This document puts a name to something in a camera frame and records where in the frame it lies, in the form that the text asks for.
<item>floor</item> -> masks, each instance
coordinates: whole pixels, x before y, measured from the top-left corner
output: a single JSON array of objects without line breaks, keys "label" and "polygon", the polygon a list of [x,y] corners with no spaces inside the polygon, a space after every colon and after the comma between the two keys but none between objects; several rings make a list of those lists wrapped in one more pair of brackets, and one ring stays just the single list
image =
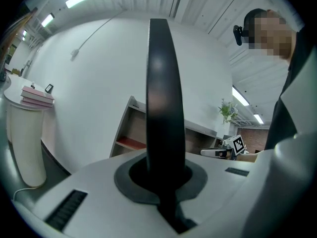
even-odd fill
[{"label": "floor", "polygon": [[[8,142],[6,135],[6,100],[3,96],[4,82],[0,82],[0,181],[8,196],[12,199],[13,194],[18,189],[28,186],[22,180],[17,167],[13,147]],[[16,201],[21,202],[26,208],[31,210],[35,202],[45,192],[68,177],[59,166],[49,157],[42,148],[44,165],[47,173],[47,180],[44,185],[37,189],[20,191],[16,195]]]}]

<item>white ceiling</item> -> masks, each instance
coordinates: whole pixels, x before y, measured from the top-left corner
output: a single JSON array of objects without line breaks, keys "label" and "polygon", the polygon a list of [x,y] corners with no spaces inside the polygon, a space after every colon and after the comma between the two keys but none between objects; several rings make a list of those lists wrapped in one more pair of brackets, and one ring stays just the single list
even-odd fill
[{"label": "white ceiling", "polygon": [[[233,85],[251,104],[239,105],[242,119],[254,126],[258,122],[254,113],[260,114],[268,127],[274,104],[284,85],[288,65],[278,59],[250,52],[247,46],[235,42],[233,25],[243,25],[245,15],[252,9],[273,9],[286,18],[288,23],[299,30],[303,25],[296,11],[285,0],[86,0],[68,9],[66,0],[28,0],[30,9],[37,7],[37,19],[31,24],[45,38],[60,27],[83,17],[108,11],[127,10],[148,11],[175,18],[176,22],[195,26],[198,30],[214,36],[224,43],[229,54]],[[50,13],[55,19],[46,29],[40,22]]]}]

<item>grey shelf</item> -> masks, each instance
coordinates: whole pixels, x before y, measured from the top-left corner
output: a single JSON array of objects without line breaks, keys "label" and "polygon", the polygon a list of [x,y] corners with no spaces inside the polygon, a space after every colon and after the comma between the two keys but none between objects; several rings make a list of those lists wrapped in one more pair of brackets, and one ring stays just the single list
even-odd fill
[{"label": "grey shelf", "polygon": [[[200,154],[202,149],[214,147],[222,140],[211,129],[187,120],[184,123],[186,152]],[[110,157],[142,148],[146,148],[146,106],[131,96],[118,126]]]}]

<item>stack of books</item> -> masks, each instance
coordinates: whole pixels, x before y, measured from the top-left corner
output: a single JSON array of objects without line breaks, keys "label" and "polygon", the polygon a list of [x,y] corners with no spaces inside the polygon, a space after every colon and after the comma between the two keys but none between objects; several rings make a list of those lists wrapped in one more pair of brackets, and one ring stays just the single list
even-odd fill
[{"label": "stack of books", "polygon": [[32,87],[24,86],[22,88],[22,101],[51,108],[54,104],[54,98],[49,93],[35,90]]}]

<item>brown wall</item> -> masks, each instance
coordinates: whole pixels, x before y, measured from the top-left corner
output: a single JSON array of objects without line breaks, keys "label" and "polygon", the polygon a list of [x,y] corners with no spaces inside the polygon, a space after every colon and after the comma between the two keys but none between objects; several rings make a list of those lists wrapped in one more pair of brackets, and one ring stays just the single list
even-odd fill
[{"label": "brown wall", "polygon": [[238,128],[237,135],[241,135],[243,143],[247,145],[249,153],[255,150],[264,150],[268,129],[241,129]]}]

